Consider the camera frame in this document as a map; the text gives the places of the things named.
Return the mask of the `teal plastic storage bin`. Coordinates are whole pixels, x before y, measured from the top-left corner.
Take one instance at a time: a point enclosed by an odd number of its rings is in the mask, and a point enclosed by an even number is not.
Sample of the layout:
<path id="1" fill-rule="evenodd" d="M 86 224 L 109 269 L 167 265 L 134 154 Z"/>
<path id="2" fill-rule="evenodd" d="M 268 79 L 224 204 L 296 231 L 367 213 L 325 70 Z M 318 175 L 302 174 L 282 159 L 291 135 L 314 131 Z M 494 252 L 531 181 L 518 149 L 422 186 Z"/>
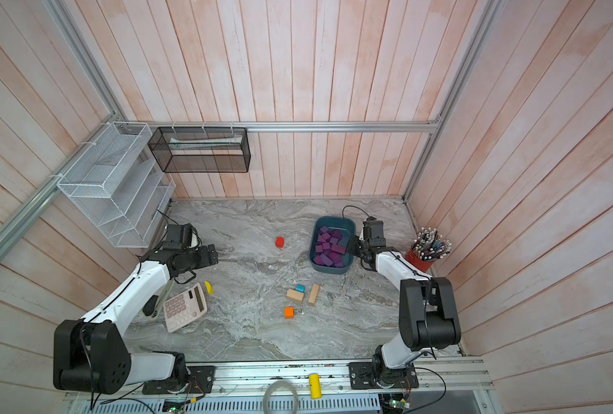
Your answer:
<path id="1" fill-rule="evenodd" d="M 309 250 L 312 267 L 325 274 L 345 274 L 354 257 L 347 252 L 351 238 L 356 234 L 356 225 L 343 217 L 320 217 L 313 227 Z"/>

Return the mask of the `large purple rectangular brick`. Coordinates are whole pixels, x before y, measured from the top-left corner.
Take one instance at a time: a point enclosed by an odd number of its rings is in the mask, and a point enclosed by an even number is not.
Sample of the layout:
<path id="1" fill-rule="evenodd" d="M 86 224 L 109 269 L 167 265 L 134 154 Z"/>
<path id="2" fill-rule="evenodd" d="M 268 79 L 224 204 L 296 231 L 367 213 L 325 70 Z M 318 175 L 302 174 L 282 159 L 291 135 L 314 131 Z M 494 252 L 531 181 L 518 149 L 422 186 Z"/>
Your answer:
<path id="1" fill-rule="evenodd" d="M 341 245 L 331 245 L 331 250 L 339 255 L 344 255 L 346 253 L 346 247 Z"/>

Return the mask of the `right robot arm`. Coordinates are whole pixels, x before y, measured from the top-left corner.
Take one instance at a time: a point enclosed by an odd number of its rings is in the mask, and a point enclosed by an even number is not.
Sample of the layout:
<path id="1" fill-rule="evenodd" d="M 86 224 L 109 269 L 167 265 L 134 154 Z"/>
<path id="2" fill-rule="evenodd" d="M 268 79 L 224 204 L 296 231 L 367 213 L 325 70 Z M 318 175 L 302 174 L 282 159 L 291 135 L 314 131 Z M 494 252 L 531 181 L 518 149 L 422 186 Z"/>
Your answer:
<path id="1" fill-rule="evenodd" d="M 423 352 L 458 345 L 462 330 L 451 282 L 413 266 L 390 248 L 383 222 L 368 217 L 361 236 L 353 236 L 347 252 L 364 268 L 391 282 L 400 293 L 399 333 L 379 346 L 370 362 L 370 386 L 390 387 L 404 381 L 410 364 Z"/>

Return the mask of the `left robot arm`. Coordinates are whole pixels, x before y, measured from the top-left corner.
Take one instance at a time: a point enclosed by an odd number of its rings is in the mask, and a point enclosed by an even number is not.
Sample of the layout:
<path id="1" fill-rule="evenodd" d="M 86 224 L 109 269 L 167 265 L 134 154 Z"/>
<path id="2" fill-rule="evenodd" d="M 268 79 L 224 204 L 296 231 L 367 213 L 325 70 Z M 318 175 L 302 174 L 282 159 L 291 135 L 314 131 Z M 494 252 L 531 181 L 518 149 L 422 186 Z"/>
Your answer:
<path id="1" fill-rule="evenodd" d="M 54 332 L 53 385 L 62 391 L 114 394 L 123 386 L 151 383 L 168 393 L 189 384 L 185 356 L 177 352 L 133 354 L 123 336 L 139 312 L 151 315 L 161 294 L 181 274 L 219 262 L 213 244 L 191 224 L 168 224 L 166 234 L 139 259 L 128 278 L 93 310 L 64 320 Z"/>

